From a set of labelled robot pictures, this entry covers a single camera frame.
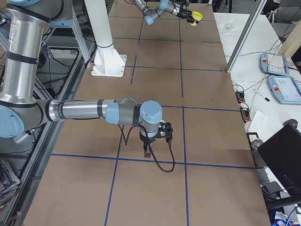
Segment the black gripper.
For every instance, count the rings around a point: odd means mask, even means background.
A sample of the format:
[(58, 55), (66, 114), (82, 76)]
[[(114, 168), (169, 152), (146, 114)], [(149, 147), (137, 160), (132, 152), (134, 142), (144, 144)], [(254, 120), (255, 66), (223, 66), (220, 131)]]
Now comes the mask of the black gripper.
[(178, 10), (177, 17), (180, 19), (186, 19), (186, 22), (188, 22), (191, 26), (196, 26), (199, 23), (199, 21), (195, 19), (191, 19), (190, 18), (191, 14), (192, 14), (191, 10), (188, 10), (186, 8), (180, 8)]
[(167, 143), (171, 143), (173, 139), (173, 128), (169, 122), (160, 122), (159, 124), (151, 125), (149, 123), (140, 124), (140, 139), (145, 144), (150, 144), (156, 139), (164, 138)]

